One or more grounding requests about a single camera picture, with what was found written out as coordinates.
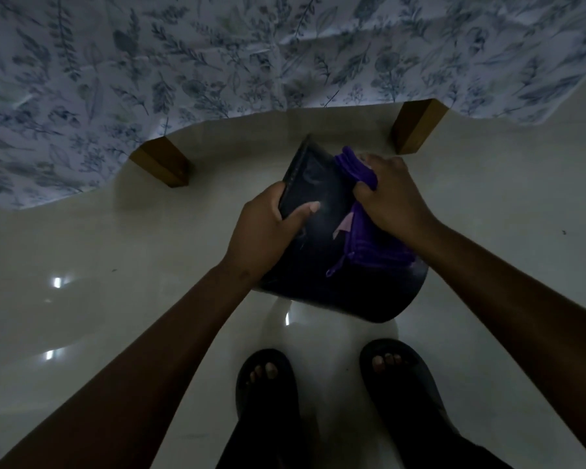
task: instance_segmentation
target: black slide sandal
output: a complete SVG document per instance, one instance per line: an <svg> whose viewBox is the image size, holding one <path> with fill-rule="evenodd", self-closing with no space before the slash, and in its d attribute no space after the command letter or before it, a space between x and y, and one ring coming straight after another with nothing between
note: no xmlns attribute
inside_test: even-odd
<svg viewBox="0 0 586 469"><path fill-rule="evenodd" d="M268 362L278 370L276 378L267 378ZM250 382L250 373L260 365L262 377ZM263 349L252 354L242 365L235 389L237 414L258 412L269 438L277 447L278 455L288 468L306 467L308 451L302 432L297 398L297 383L293 367L287 357L276 349Z"/></svg>
<svg viewBox="0 0 586 469"><path fill-rule="evenodd" d="M388 365L381 373L373 370L375 356L398 354L400 364ZM399 453L409 461L429 458L429 450L450 445L457 436L445 414L434 378L421 356L395 339L378 339L360 352L360 372Z"/></svg>

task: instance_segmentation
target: brown wooden leg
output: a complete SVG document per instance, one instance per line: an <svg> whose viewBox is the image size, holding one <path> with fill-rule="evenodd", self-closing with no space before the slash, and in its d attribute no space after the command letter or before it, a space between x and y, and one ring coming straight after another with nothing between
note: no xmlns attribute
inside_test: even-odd
<svg viewBox="0 0 586 469"><path fill-rule="evenodd" d="M405 102L391 128L395 152L416 153L447 110L436 99Z"/></svg>
<svg viewBox="0 0 586 469"><path fill-rule="evenodd" d="M164 136L143 143L139 149L133 151L131 159L170 188L187 186L188 175L193 167Z"/></svg>

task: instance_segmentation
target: glossy white floor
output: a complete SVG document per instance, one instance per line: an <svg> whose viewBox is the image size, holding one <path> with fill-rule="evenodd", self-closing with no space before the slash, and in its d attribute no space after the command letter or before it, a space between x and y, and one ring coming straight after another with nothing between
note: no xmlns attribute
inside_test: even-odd
<svg viewBox="0 0 586 469"><path fill-rule="evenodd" d="M197 165L188 188L129 163L100 191L0 210L0 456L217 263L244 201L282 177L307 131L334 152L381 150L397 110L200 125L173 138ZM586 306L586 83L540 127L450 113L407 162L440 219ZM251 293L206 355L154 466L213 468L235 425L239 367L275 346L316 419L323 465L397 467L357 363L368 340L397 335L426 359L466 437L517 468L586 468L585 449L435 273L382 325Z"/></svg>

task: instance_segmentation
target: purple cloth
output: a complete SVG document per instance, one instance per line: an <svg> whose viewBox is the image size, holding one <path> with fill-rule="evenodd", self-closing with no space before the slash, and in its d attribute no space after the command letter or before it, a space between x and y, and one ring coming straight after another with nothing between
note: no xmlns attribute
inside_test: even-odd
<svg viewBox="0 0 586 469"><path fill-rule="evenodd" d="M356 157L349 146L344 147L343 153L335 156L334 160L344 173L356 181L361 180L375 191L375 173ZM353 204L352 212L352 228L345 232L347 237L343 257L326 272L327 277L339 270L345 260L361 266L384 269L409 266L415 260L413 251L371 221L360 202Z"/></svg>

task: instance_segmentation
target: leaf pattern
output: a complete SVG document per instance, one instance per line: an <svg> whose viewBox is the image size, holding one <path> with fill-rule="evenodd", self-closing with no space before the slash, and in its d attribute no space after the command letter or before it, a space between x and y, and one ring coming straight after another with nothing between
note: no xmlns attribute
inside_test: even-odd
<svg viewBox="0 0 586 469"><path fill-rule="evenodd" d="M100 187L142 142L202 121L437 98L540 123L586 78L586 0L28 5L0 0L5 207Z"/></svg>

